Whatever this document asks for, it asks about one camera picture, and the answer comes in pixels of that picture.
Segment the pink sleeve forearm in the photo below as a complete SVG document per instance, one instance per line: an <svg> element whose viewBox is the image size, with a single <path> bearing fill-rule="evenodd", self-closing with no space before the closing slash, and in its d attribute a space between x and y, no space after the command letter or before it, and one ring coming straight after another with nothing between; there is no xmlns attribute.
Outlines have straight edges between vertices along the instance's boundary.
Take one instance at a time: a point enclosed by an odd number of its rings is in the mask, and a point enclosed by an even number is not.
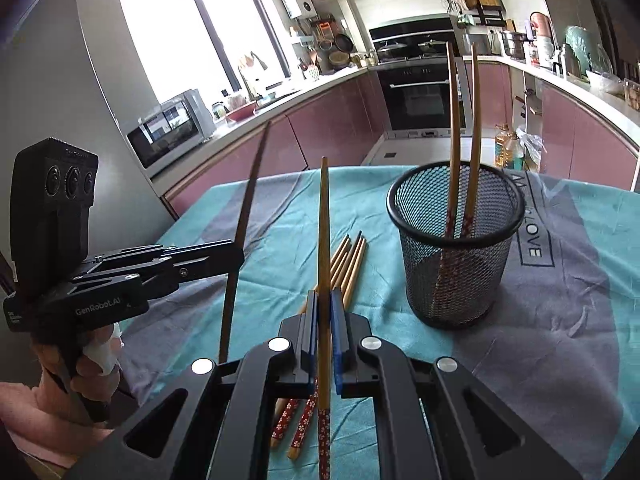
<svg viewBox="0 0 640 480"><path fill-rule="evenodd" d="M65 469L112 433L40 410L32 388L10 382L1 384L1 421L21 452Z"/></svg>

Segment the left hand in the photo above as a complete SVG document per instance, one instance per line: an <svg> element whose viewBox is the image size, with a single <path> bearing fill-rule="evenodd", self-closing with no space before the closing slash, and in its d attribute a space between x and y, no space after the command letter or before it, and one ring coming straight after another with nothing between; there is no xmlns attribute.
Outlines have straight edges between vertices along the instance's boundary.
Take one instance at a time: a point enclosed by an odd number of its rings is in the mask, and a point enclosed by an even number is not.
<svg viewBox="0 0 640 480"><path fill-rule="evenodd" d="M42 369L40 384L32 389L38 408L74 424L92 425L84 406L77 404L70 393L63 392L52 378L66 370L58 348L42 344L32 336L32 350ZM119 382L118 366L112 369L111 374L103 375L99 364L82 354L76 362L76 375L70 380L70 388L88 400L110 403Z"/></svg>

